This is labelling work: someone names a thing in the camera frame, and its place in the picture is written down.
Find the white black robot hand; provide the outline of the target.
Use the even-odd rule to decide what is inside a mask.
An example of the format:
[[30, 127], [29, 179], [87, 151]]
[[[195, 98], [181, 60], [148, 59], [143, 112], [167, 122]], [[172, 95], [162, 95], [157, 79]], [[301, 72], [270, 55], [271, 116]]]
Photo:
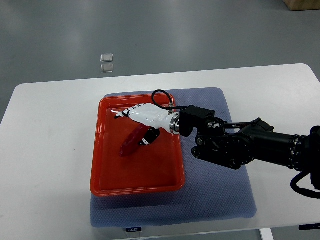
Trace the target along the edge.
[[139, 141], [142, 146], [152, 144], [160, 135], [160, 129], [173, 135], [178, 135], [180, 131], [180, 114], [174, 110], [172, 104], [168, 107], [152, 103], [137, 104], [118, 112], [114, 118], [123, 117], [148, 127], [142, 140]]

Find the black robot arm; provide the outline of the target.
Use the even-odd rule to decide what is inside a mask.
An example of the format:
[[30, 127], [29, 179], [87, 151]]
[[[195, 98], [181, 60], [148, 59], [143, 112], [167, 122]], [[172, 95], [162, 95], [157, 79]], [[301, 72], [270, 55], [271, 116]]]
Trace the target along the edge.
[[274, 127], [257, 118], [251, 122], [228, 123], [213, 110], [190, 105], [179, 112], [173, 125], [183, 137], [196, 130], [193, 157], [238, 170], [253, 160], [298, 171], [290, 186], [302, 196], [320, 197], [320, 128], [308, 136], [274, 132]]

